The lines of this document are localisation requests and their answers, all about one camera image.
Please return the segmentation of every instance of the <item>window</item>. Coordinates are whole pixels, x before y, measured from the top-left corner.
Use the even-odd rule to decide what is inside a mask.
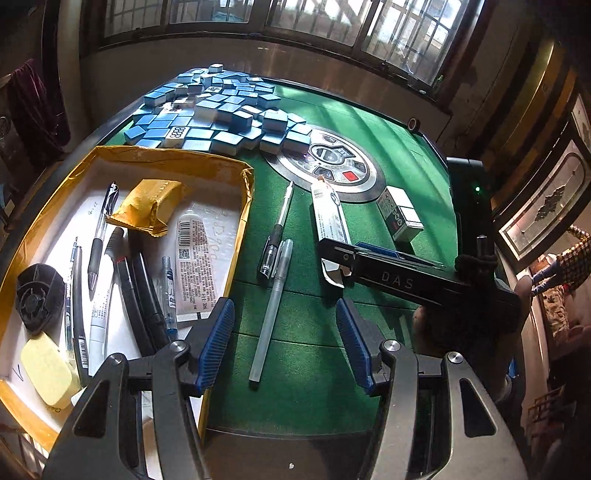
[[[386,0],[364,50],[432,84],[468,0]]]
[[[273,27],[349,46],[355,43],[371,4],[369,0],[274,0],[274,3]]]
[[[155,26],[161,27],[158,35],[262,34],[332,51],[373,68],[386,63],[428,89],[440,74],[468,3],[480,1],[106,0],[104,38],[95,44],[133,40],[129,32]],[[217,25],[197,26],[200,22]]]
[[[170,23],[247,23],[253,0],[173,0]]]
[[[162,0],[107,0],[105,37],[160,25]]]

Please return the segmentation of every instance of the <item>yellow sponge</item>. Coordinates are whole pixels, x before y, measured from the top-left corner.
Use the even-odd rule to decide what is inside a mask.
[[[21,362],[33,386],[51,407],[66,408],[80,390],[78,375],[44,332],[25,344]]]

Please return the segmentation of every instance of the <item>small yellow envelope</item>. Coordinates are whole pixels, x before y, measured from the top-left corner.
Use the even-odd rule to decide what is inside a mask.
[[[176,180],[142,180],[123,201],[107,223],[164,236],[168,221],[187,193],[187,186]]]

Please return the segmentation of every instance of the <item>plaid shirt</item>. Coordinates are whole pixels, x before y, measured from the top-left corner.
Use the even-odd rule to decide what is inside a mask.
[[[591,235],[574,225],[567,232],[581,241],[557,255],[556,262],[562,272],[566,293],[572,293],[591,274]]]

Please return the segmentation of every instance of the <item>barcode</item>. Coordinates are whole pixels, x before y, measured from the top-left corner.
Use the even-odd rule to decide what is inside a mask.
[[[88,368],[88,353],[86,353],[86,340],[78,338],[78,347],[80,348],[80,360],[82,361],[82,368]]]
[[[191,246],[191,224],[189,222],[181,222],[178,225],[178,246],[188,248]]]

